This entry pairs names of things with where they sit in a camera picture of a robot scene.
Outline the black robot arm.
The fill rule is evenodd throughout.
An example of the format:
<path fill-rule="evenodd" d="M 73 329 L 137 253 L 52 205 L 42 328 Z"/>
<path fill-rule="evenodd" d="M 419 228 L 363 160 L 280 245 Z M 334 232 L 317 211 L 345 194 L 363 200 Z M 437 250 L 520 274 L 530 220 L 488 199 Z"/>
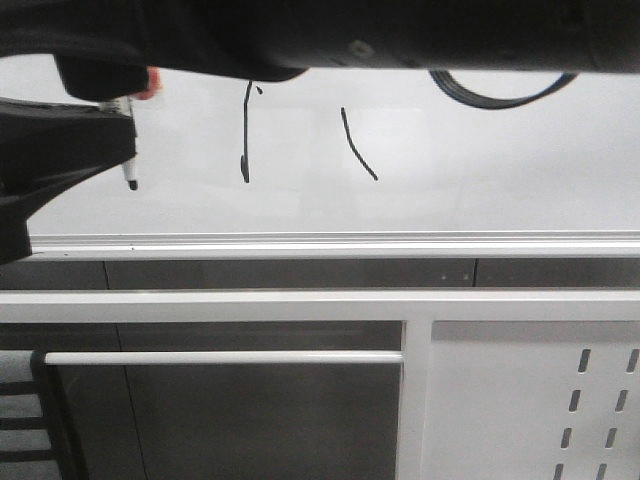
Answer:
<path fill-rule="evenodd" d="M 135 94 L 149 67 L 279 82 L 312 68 L 637 73 L 635 1 L 5 1 L 5 57 L 67 92 Z"/>

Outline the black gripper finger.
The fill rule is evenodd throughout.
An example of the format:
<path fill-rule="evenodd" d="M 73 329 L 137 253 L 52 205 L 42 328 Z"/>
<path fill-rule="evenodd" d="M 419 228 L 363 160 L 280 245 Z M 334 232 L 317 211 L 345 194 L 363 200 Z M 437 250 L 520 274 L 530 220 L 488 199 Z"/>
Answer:
<path fill-rule="evenodd" d="M 96 106 L 1 100 L 1 263 L 32 254 L 28 220 L 127 159 L 128 120 Z"/>
<path fill-rule="evenodd" d="M 53 54 L 67 94 L 81 100 L 111 100 L 147 89 L 146 61 L 136 48 L 85 46 Z"/>

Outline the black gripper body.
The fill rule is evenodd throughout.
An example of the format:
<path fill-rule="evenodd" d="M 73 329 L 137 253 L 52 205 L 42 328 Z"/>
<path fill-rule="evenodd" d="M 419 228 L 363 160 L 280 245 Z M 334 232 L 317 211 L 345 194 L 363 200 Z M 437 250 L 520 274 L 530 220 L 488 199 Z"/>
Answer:
<path fill-rule="evenodd" d="M 216 33 L 201 1 L 4 1 L 1 53 L 51 54 L 73 78 L 142 78 L 149 66 L 279 82 L 302 74 L 261 59 L 232 28 Z"/>

